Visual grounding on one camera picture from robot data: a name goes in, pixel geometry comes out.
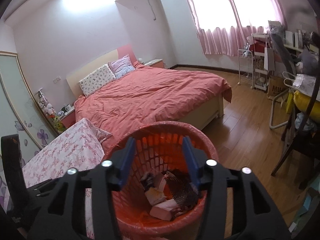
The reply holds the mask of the blue tissue packet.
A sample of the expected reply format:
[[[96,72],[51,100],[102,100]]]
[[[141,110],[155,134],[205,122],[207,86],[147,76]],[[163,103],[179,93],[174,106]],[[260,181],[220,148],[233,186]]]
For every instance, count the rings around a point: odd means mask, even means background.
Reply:
[[[180,206],[174,199],[166,200],[153,206],[150,210],[150,216],[160,220],[170,221],[174,217],[173,213],[179,208]]]

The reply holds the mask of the red plastic laundry basket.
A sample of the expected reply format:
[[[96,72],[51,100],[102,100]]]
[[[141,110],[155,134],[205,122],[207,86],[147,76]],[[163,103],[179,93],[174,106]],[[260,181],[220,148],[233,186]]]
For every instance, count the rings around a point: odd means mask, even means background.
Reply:
[[[165,174],[167,171],[179,170],[189,175],[182,152],[183,139],[189,137],[194,148],[204,151],[208,159],[217,160],[212,142],[190,124],[162,121],[127,133],[114,143],[104,143],[104,159],[110,159],[117,150],[123,149],[130,137],[136,141],[136,153],[129,169],[129,178],[121,191],[112,193],[121,234],[130,239],[152,239],[192,227],[202,218],[205,192],[199,192],[200,197],[194,208],[188,210],[180,207],[170,221],[150,216],[153,206],[144,192],[154,187],[165,194],[166,200],[173,199]]]

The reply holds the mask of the red instant noodle cup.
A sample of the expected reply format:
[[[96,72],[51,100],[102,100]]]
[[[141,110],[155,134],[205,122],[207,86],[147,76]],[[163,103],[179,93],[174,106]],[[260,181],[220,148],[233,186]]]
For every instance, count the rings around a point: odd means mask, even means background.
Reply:
[[[162,191],[159,191],[154,187],[150,187],[144,192],[144,194],[151,206],[155,206],[161,202],[164,202],[167,198]]]

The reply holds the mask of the sliding wardrobe with flowers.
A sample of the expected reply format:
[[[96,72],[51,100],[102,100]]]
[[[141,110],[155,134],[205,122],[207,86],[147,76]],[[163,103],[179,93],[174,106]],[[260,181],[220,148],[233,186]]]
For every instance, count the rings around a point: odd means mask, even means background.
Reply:
[[[15,53],[1,52],[1,137],[17,134],[25,166],[57,133],[31,92]]]

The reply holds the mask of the floral white pillow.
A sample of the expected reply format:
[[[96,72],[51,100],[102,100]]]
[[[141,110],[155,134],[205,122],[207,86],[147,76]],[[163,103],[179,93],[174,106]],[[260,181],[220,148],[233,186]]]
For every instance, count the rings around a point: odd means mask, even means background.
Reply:
[[[109,65],[105,64],[81,79],[78,84],[84,96],[89,97],[115,79],[115,74],[112,72]]]

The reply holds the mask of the bed with coral duvet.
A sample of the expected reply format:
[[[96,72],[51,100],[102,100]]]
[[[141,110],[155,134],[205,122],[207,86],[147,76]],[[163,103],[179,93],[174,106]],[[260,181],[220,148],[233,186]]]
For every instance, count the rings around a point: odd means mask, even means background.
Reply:
[[[86,96],[80,80],[113,60],[129,56],[133,71]],[[127,133],[158,121],[180,121],[199,130],[223,116],[223,101],[232,100],[226,79],[204,71],[146,66],[125,45],[102,55],[67,76],[76,97],[77,121],[86,118],[112,135],[102,143],[105,153]]]

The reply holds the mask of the pink window curtain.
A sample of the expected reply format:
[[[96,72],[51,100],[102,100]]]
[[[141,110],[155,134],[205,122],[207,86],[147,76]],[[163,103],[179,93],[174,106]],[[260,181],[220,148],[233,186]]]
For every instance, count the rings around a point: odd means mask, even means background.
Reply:
[[[187,0],[204,55],[235,56],[253,33],[269,22],[286,26],[279,0]]]

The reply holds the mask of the pink striped pillow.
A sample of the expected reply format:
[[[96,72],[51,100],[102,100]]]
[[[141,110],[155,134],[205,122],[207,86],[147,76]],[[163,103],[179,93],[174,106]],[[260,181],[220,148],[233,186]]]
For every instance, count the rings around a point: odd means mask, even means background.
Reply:
[[[134,66],[131,63],[129,54],[125,55],[121,59],[118,59],[117,61],[109,62],[108,66],[114,73],[116,79],[119,79],[129,72],[135,70]]]

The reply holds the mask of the stuffed toy display rack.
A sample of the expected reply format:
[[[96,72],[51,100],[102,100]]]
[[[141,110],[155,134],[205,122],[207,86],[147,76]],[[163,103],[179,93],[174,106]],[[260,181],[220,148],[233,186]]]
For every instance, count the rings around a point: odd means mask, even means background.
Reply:
[[[55,108],[52,106],[51,103],[49,103],[47,97],[42,91],[42,88],[40,88],[36,92],[36,97],[37,103],[41,111],[44,113],[45,117],[48,119],[54,130],[58,134],[63,133],[66,130],[66,128],[64,124],[61,122],[60,117],[57,115]]]

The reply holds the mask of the white rolling cart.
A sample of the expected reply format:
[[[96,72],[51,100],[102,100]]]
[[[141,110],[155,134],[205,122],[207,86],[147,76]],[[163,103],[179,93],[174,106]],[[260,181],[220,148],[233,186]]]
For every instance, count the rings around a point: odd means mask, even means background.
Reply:
[[[267,92],[268,78],[272,72],[269,68],[268,53],[272,49],[269,34],[253,33],[253,88]]]

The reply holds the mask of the dark wooden chair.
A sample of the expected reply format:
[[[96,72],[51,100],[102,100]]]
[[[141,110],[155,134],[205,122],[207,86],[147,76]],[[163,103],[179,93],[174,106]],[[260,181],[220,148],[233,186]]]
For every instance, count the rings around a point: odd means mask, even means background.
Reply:
[[[310,181],[319,175],[319,164],[315,164],[315,160],[319,160],[319,130],[317,130],[315,133],[303,131],[303,128],[313,111],[313,107],[315,106],[318,90],[319,79],[316,79],[312,96],[310,97],[306,110],[303,112],[304,117],[298,128],[295,128],[295,119],[297,117],[298,107],[293,107],[281,136],[281,140],[284,142],[283,153],[271,173],[271,176],[274,177],[293,151],[305,155],[312,161],[312,167],[306,175],[306,178],[300,183],[300,190],[306,189],[306,187],[310,184]]]

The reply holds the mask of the floral pink tablecloth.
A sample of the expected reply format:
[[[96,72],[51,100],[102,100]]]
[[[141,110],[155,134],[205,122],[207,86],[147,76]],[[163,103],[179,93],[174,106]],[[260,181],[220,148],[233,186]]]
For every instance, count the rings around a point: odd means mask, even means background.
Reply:
[[[83,118],[55,138],[22,168],[27,187],[63,176],[69,168],[95,168],[104,156],[102,143],[112,133]]]

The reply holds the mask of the pink nightstand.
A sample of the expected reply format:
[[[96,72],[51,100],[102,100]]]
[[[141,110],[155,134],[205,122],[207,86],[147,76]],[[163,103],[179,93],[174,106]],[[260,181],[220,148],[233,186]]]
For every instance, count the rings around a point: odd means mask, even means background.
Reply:
[[[65,113],[65,115],[60,119],[60,121],[67,129],[76,123],[74,106],[72,106],[71,109]]]
[[[162,59],[153,59],[144,63],[144,65],[155,68],[165,68],[165,64]]]

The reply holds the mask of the pink right nightstand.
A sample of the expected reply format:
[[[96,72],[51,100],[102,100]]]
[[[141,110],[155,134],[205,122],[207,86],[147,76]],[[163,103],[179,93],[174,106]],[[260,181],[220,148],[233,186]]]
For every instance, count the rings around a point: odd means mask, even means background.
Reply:
[[[153,59],[144,63],[144,65],[155,68],[165,68],[165,64],[162,59]]]

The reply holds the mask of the black mesh anti-slip mat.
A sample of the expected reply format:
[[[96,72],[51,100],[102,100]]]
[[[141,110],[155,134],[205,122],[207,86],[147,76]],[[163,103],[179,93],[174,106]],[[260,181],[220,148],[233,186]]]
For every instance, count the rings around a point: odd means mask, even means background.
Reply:
[[[167,171],[165,180],[173,199],[180,207],[190,210],[197,205],[200,195],[188,174],[179,170]]]

